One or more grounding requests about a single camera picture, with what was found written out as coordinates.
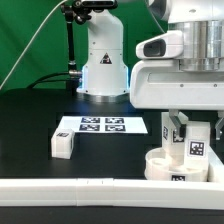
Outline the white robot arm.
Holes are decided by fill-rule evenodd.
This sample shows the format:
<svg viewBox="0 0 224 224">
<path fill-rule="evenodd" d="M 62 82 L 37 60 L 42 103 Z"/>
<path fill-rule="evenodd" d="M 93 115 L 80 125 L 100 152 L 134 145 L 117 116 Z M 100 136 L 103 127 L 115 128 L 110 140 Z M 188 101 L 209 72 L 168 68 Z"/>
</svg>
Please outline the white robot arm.
<svg viewBox="0 0 224 224">
<path fill-rule="evenodd" d="M 144 18 L 133 26 L 138 62 L 129 78 L 136 108 L 216 110 L 224 127 L 224 0 L 146 0 L 157 32 Z"/>
</svg>

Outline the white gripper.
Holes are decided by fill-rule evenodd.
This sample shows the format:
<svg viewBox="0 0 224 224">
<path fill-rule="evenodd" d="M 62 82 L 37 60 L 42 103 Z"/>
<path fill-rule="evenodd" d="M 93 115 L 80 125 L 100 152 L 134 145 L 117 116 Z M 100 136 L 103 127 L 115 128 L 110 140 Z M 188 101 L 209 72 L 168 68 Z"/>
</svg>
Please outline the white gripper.
<svg viewBox="0 0 224 224">
<path fill-rule="evenodd" d="M 168 109 L 176 135 L 186 136 L 178 110 L 216 110 L 216 139 L 224 126 L 224 71 L 183 72 L 175 60 L 142 60 L 131 73 L 130 102 L 135 108 Z"/>
</svg>

